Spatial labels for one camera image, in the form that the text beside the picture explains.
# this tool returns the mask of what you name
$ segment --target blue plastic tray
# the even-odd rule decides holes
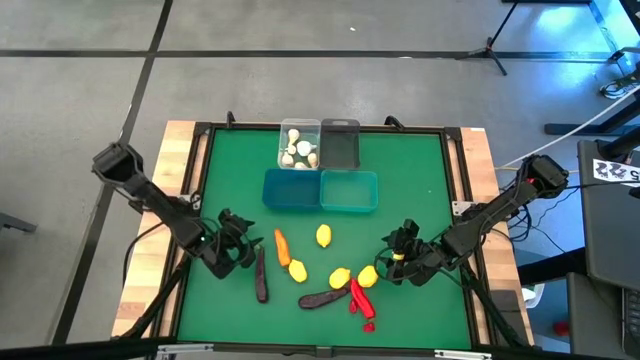
[[[321,210],[321,171],[269,169],[264,175],[262,202],[271,209]]]
[[[378,175],[371,171],[325,170],[320,204],[325,210],[371,212],[378,207]]]

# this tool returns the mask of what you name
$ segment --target gray concrete floor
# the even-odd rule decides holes
[[[607,21],[620,19],[615,2],[598,0]],[[161,0],[5,0],[0,49],[144,50],[161,8]],[[499,0],[175,0],[160,48],[464,51],[480,47],[508,8]],[[624,36],[623,45],[638,41],[617,22],[612,31]],[[609,51],[586,6],[550,5],[520,5],[495,48]],[[91,158],[118,137],[142,62],[0,58],[0,211],[39,225],[33,235],[0,233],[0,347],[48,341],[99,189]],[[544,123],[580,123],[604,109],[611,102],[597,89],[621,75],[603,63],[504,65],[508,77],[484,60],[156,59],[132,144],[151,174],[168,120],[218,121],[233,110],[240,121],[380,123],[393,114],[405,124],[484,127],[500,165],[550,141]],[[547,153],[575,169],[575,146],[569,139]],[[551,204],[536,203],[534,216]],[[583,242],[579,208],[576,195],[543,222],[565,250]],[[139,216],[114,198],[70,341],[108,338],[124,250],[138,224]],[[558,252],[541,234],[518,249]],[[535,324],[546,335],[550,325]]]

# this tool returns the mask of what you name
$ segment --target tripod stand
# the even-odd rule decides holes
[[[504,66],[502,66],[502,63],[500,63],[500,59],[498,59],[496,54],[493,52],[493,43],[496,42],[496,39],[500,35],[502,28],[507,23],[507,21],[509,21],[511,14],[513,13],[513,10],[516,9],[517,5],[518,5],[518,1],[513,3],[513,6],[511,6],[511,9],[509,9],[509,13],[507,13],[507,16],[504,18],[504,20],[502,20],[502,24],[500,24],[500,27],[498,28],[498,31],[496,31],[496,34],[493,35],[493,37],[489,37],[487,39],[487,45],[485,47],[470,51],[465,55],[456,58],[456,60],[464,60],[464,59],[477,58],[477,57],[491,58],[496,63],[496,65],[498,65],[498,68],[500,68],[502,75],[507,76],[507,70],[505,70]]]

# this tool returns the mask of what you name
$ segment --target sticker label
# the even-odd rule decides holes
[[[640,168],[611,161],[593,159],[593,177],[608,182],[640,181]],[[638,187],[640,183],[620,185]]]

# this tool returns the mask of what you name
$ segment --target white cable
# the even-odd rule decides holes
[[[529,156],[531,156],[531,155],[533,155],[533,154],[535,154],[535,153],[537,153],[537,152],[540,152],[540,151],[542,151],[542,150],[544,150],[544,149],[548,148],[549,146],[555,145],[556,143],[558,143],[558,142],[560,142],[560,141],[562,141],[562,140],[564,140],[564,139],[568,138],[569,136],[571,136],[571,135],[575,134],[576,132],[578,132],[578,131],[582,130],[582,129],[583,129],[584,127],[586,127],[587,125],[589,125],[589,124],[591,124],[592,122],[594,122],[594,121],[598,120],[602,115],[606,114],[609,110],[611,110],[612,108],[614,108],[614,107],[618,106],[618,104],[620,104],[621,102],[625,101],[629,96],[631,96],[633,93],[635,93],[638,89],[640,89],[640,86],[637,86],[636,88],[634,88],[633,90],[631,90],[627,95],[625,95],[625,96],[621,97],[618,101],[616,101],[616,102],[614,102],[613,104],[611,104],[608,108],[606,108],[606,109],[602,110],[598,115],[596,115],[596,116],[592,117],[591,119],[589,119],[589,121],[587,121],[586,123],[584,123],[584,124],[582,124],[582,125],[578,126],[578,127],[577,127],[577,128],[575,128],[575,129],[571,130],[570,132],[566,133],[565,135],[562,135],[561,137],[559,137],[559,138],[557,138],[557,139],[553,140],[552,142],[550,142],[550,143],[548,143],[548,144],[546,144],[546,145],[544,145],[544,146],[541,146],[541,147],[539,147],[539,148],[537,148],[537,149],[533,150],[532,152],[530,152],[530,153],[528,153],[528,154],[526,154],[526,155],[520,156],[519,158],[517,158],[517,159],[515,159],[515,160],[513,160],[513,161],[509,161],[508,163],[506,163],[506,164],[504,164],[504,165],[502,165],[502,166],[500,166],[500,167],[497,167],[496,169],[497,169],[497,170],[499,170],[499,169],[502,169],[502,168],[507,167],[507,166],[509,166],[509,165],[513,165],[513,164],[517,163],[518,161],[520,161],[520,160],[522,160],[522,159],[524,159],[524,158],[526,158],[526,157],[529,157]]]

